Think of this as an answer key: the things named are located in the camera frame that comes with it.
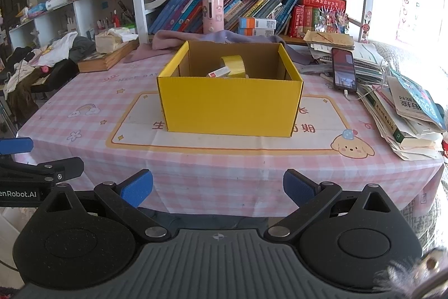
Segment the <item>charging cable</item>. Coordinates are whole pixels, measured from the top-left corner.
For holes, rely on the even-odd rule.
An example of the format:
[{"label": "charging cable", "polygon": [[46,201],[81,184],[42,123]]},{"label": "charging cable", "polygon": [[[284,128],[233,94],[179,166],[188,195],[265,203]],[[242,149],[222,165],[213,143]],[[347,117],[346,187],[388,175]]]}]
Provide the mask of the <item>charging cable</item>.
[{"label": "charging cable", "polygon": [[[382,82],[381,85],[379,86],[379,88],[377,88],[376,90],[379,91],[385,84],[386,84],[386,74],[387,74],[387,67],[388,67],[388,63],[386,60],[382,60],[381,62],[381,70],[382,70]],[[374,90],[372,89],[370,92],[365,93],[364,95],[361,95],[359,98],[349,98],[349,91],[347,89],[344,89],[344,97],[350,101],[350,102],[354,102],[357,100],[360,100],[362,98],[364,98],[365,96],[367,96],[368,94],[372,93]]]}]

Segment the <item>cartoon dog print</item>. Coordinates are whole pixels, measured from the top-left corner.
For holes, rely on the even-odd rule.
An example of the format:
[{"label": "cartoon dog print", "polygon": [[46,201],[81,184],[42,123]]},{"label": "cartoon dog print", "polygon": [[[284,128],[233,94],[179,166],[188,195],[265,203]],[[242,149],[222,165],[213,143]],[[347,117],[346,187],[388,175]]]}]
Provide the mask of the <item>cartoon dog print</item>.
[{"label": "cartoon dog print", "polygon": [[333,140],[331,148],[351,159],[365,159],[367,156],[375,155],[373,148],[367,142],[356,137],[357,134],[358,132],[354,129],[346,129]]}]

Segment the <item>roll of tape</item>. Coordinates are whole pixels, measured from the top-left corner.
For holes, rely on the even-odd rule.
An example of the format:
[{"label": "roll of tape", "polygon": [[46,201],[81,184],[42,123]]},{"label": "roll of tape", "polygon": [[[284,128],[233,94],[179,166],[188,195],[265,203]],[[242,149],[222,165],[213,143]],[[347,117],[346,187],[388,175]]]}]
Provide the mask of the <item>roll of tape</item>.
[{"label": "roll of tape", "polygon": [[221,58],[221,66],[227,66],[230,69],[229,78],[245,78],[246,70],[244,68],[244,62],[241,56],[223,56]]}]

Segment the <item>clothes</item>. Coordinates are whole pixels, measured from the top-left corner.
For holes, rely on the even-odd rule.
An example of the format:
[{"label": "clothes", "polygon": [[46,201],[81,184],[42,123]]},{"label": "clothes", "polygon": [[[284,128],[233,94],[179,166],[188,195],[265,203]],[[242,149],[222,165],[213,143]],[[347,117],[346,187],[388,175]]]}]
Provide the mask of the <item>clothes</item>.
[{"label": "clothes", "polygon": [[8,81],[8,84],[4,87],[3,93],[4,98],[8,98],[8,93],[11,93],[16,89],[18,83],[20,83],[23,79],[25,79],[28,75],[30,75],[35,68],[29,65],[25,60],[14,65],[16,72]]},{"label": "clothes", "polygon": [[22,60],[30,61],[34,57],[31,47],[17,47],[14,52],[6,58],[4,69],[0,72],[0,84],[4,84],[10,75],[14,74],[14,65]]},{"label": "clothes", "polygon": [[232,31],[218,31],[209,33],[208,35],[202,35],[197,33],[160,30],[154,35],[152,45],[141,44],[135,51],[125,57],[124,62],[133,62],[153,56],[174,53],[185,41],[212,41],[218,43],[278,42],[283,44],[288,55],[294,62],[308,65],[313,61],[311,55],[304,55],[295,51],[279,36],[244,36]]},{"label": "clothes", "polygon": [[53,67],[58,61],[69,58],[69,50],[73,46],[73,41],[75,40],[78,32],[67,33],[60,40],[54,41],[46,50],[36,56],[30,61],[30,65]]},{"label": "clothes", "polygon": [[31,86],[42,75],[43,72],[40,68],[33,68],[33,71],[25,79],[20,81],[15,90],[9,94],[8,105],[19,124],[25,124],[39,109],[31,96]]},{"label": "clothes", "polygon": [[76,36],[69,51],[69,59],[75,64],[95,52],[95,43],[84,36]]}]

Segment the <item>smartphone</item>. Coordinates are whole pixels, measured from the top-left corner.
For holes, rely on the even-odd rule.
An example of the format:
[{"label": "smartphone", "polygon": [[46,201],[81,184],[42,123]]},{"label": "smartphone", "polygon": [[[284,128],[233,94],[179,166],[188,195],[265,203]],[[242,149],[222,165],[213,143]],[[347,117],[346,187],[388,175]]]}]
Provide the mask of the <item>smartphone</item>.
[{"label": "smartphone", "polygon": [[347,50],[332,49],[333,84],[335,88],[356,92],[355,64],[353,54]]}]

